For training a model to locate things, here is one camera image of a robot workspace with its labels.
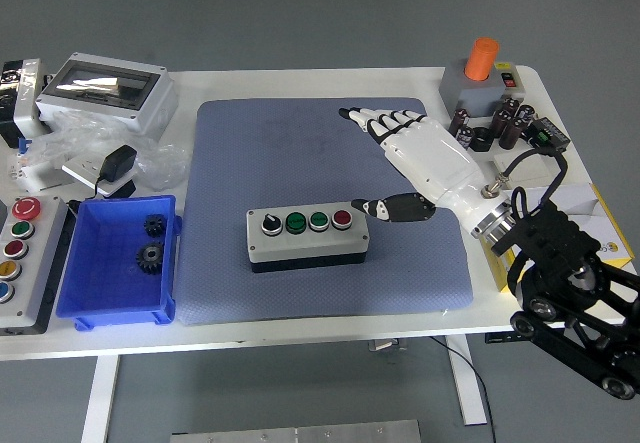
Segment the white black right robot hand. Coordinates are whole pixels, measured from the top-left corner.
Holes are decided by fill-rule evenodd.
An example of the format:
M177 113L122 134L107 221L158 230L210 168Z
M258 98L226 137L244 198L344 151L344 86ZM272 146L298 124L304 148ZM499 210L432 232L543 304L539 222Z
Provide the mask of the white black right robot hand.
M476 237L507 218L507 200L501 193L483 194L489 180L437 120L409 110L353 107L342 108L339 114L371 136L414 188L411 193L382 199L355 199L353 208L387 222L425 221L436 209L445 208Z

